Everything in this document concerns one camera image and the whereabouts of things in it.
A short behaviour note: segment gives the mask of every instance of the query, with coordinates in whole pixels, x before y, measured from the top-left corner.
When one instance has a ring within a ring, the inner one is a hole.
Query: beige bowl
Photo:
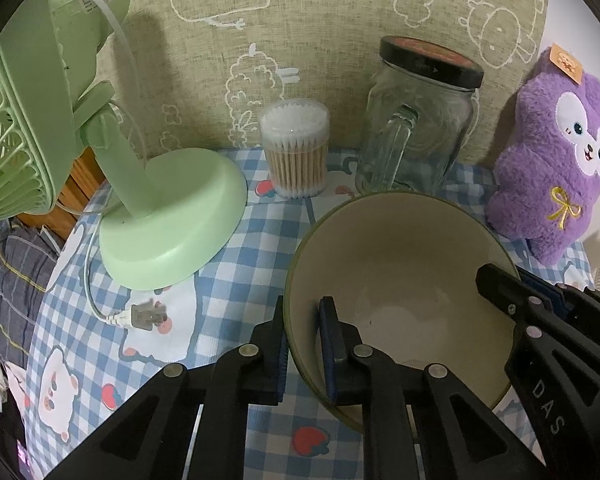
[[[397,363],[445,364],[492,409],[506,393],[514,323],[478,294],[493,263],[518,277],[499,241],[459,207],[411,192],[363,196],[323,216],[298,247],[285,286],[285,328],[302,378],[333,415],[362,430],[359,406],[326,396],[317,305]]]

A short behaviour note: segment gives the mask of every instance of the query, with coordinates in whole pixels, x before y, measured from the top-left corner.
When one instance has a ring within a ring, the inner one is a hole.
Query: orange tag
[[[581,83],[582,64],[561,46],[556,45],[555,43],[552,45],[549,59],[576,83]]]

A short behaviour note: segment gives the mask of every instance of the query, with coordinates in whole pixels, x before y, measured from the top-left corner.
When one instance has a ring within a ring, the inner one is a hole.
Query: glass jar
[[[436,194],[472,123],[484,71],[445,47],[385,36],[356,171],[360,193],[410,189]]]

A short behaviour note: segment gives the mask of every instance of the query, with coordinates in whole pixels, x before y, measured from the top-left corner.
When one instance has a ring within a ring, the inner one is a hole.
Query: bowl rim
[[[507,250],[504,248],[504,246],[502,245],[500,240],[498,240],[496,235],[485,224],[483,224],[478,219],[471,216],[467,211],[462,209],[458,204],[455,204],[453,202],[450,202],[449,200],[445,200],[445,199],[437,197],[437,196],[432,196],[432,195],[428,195],[425,193],[420,193],[417,191],[411,191],[411,190],[406,190],[406,189],[367,193],[367,194],[353,197],[350,200],[343,202],[342,204],[334,207],[333,209],[331,209],[330,211],[325,213],[318,221],[316,221],[316,223],[314,225],[312,225],[311,228],[302,237],[302,240],[300,241],[300,244],[296,248],[296,252],[294,253],[293,258],[291,259],[291,263],[289,263],[289,268],[286,272],[285,294],[284,294],[284,298],[283,298],[283,309],[282,309],[283,322],[284,322],[285,333],[286,333],[286,340],[288,341],[289,351],[291,352],[291,358],[293,359],[296,367],[298,368],[298,373],[302,377],[302,380],[304,381],[304,383],[312,391],[314,396],[317,397],[317,399],[321,403],[321,405],[323,405],[325,407],[325,409],[327,409],[327,411],[331,413],[331,415],[333,415],[338,420],[340,420],[341,422],[343,422],[344,424],[349,426],[352,430],[358,431],[360,433],[363,433],[363,431],[364,431],[362,424],[358,423],[356,420],[353,420],[349,415],[342,412],[337,406],[335,406],[334,404],[331,403],[329,398],[322,391],[320,391],[320,388],[318,388],[314,384],[314,382],[310,379],[309,373],[306,370],[306,368],[304,367],[304,364],[302,363],[302,361],[300,359],[297,358],[298,345],[296,344],[296,341],[294,340],[293,332],[291,330],[291,323],[290,323],[291,282],[293,280],[293,276],[294,276],[296,267],[298,266],[298,260],[300,259],[302,250],[304,249],[305,245],[308,243],[309,238],[311,238],[311,236],[317,231],[317,229],[323,223],[325,223],[333,214],[335,214],[340,209],[345,208],[347,205],[357,202],[358,200],[364,200],[365,198],[370,198],[372,196],[377,196],[377,195],[395,194],[395,193],[423,196],[425,198],[430,198],[430,199],[445,203],[445,204],[450,205],[450,206],[458,209],[459,211],[461,211],[464,215],[468,216],[471,220],[473,220],[475,223],[477,223],[484,231],[486,231],[491,236],[491,238],[493,238],[493,240],[497,243],[497,245],[500,247],[502,252],[506,255],[507,260],[509,260],[509,262],[511,263],[511,266],[513,267],[513,271],[514,271],[514,276],[517,279],[520,279],[520,274],[518,272],[518,268],[516,267],[516,264],[513,262],[513,260],[511,259],[511,256],[509,256],[509,253],[507,253]],[[493,411],[497,407],[497,405],[502,402],[502,399],[507,394],[507,392],[509,391],[510,388],[511,388],[511,382],[507,381],[507,386],[505,387],[503,393],[498,396],[498,400],[496,401],[496,403],[494,403],[493,406],[489,406],[489,409],[491,411]]]

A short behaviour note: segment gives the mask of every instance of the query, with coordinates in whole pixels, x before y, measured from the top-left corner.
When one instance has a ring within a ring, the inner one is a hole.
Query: blue and white gingham tablecloth
[[[77,223],[50,280],[30,348],[25,425],[36,476],[55,467],[165,362],[176,359],[189,368],[205,365],[248,341],[253,327],[272,317],[302,236],[316,217],[348,200],[355,190],[353,152],[329,154],[329,184],[322,196],[288,201],[273,194],[262,150],[225,154],[244,171],[248,205],[232,238],[203,269],[170,290],[147,295],[114,283],[99,253],[93,257],[91,291],[104,314],[133,302],[160,301],[173,317],[164,334],[130,333],[91,313],[81,269],[96,216],[83,216]],[[442,196],[484,222],[484,205],[495,189],[490,171],[456,164]],[[101,190],[93,203],[104,197]],[[551,283],[581,288],[592,284],[579,241],[557,266],[547,268],[531,256],[525,242],[500,240],[514,263]],[[160,344],[161,336],[167,345]],[[507,394],[496,412],[525,444],[534,446],[535,437],[515,394]],[[245,478],[362,476],[361,436],[318,403],[290,359],[284,402],[275,408],[251,407]]]

